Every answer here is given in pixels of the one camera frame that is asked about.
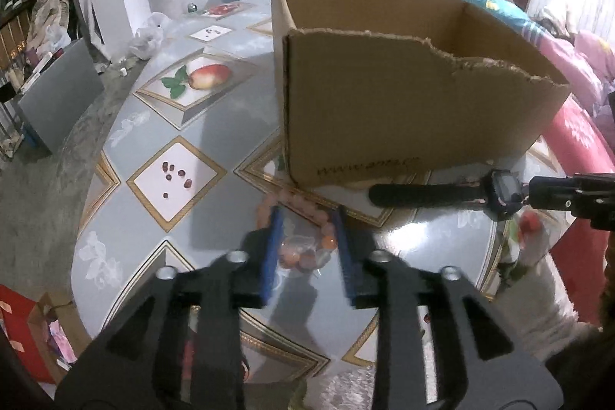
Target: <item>concrete floor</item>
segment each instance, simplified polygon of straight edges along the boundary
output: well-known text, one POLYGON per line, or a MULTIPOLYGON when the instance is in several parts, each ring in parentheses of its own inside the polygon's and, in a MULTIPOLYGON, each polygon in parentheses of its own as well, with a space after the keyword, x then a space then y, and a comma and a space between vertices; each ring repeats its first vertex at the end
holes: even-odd
POLYGON ((70 271, 98 154, 145 62, 127 77, 108 70, 105 92, 85 111, 61 153, 23 143, 0 174, 0 283, 37 300, 71 291, 70 271))

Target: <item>green leaf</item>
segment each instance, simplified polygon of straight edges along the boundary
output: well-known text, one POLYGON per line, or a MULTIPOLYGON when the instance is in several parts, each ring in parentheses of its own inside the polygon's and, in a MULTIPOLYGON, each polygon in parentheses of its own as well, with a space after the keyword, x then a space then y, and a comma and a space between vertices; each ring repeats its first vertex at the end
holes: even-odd
POLYGON ((179 96, 184 94, 185 90, 186 90, 186 86, 184 84, 180 84, 178 86, 171 88, 171 99, 179 98, 179 96))
POLYGON ((177 82, 187 82, 188 72, 186 71, 186 65, 175 72, 175 79, 177 82))
POLYGON ((174 77, 162 77, 160 79, 160 82, 162 82, 162 85, 165 86, 167 89, 174 88, 176 87, 176 85, 179 84, 179 82, 177 82, 174 77))

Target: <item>small cardboard box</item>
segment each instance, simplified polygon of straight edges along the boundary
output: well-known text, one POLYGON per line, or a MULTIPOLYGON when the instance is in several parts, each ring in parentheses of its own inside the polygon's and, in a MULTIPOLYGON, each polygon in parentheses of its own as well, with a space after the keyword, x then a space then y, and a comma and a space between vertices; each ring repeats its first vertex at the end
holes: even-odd
POLYGON ((271 0, 290 177, 318 186, 521 156, 569 94, 462 0, 271 0))
POLYGON ((43 334, 44 329, 47 329, 47 318, 50 312, 53 312, 58 318, 76 357, 81 356, 81 353, 90 344, 91 338, 85 330, 70 296, 56 291, 46 292, 42 295, 28 317, 28 327, 47 370, 49 370, 55 383, 60 383, 67 372, 58 365, 58 357, 45 343, 43 334))

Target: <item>silver screw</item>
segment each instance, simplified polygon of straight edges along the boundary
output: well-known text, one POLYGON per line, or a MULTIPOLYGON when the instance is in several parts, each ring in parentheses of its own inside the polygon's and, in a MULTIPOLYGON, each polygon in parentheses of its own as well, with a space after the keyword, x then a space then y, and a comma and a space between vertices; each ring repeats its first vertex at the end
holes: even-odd
POLYGON ((248 261, 248 253, 244 251, 231 251, 226 255, 228 262, 240 264, 248 261))
POLYGON ((461 272, 459 271, 459 268, 456 268, 455 266, 446 266, 441 269, 440 273, 442 277, 448 281, 457 281, 461 278, 461 272))
POLYGON ((370 254, 370 261, 373 262, 389 262, 391 260, 391 255, 382 249, 377 251, 372 251, 370 254))
POLYGON ((177 269, 172 266, 163 266, 162 268, 158 268, 156 272, 156 278, 159 280, 173 280, 177 275, 177 269))

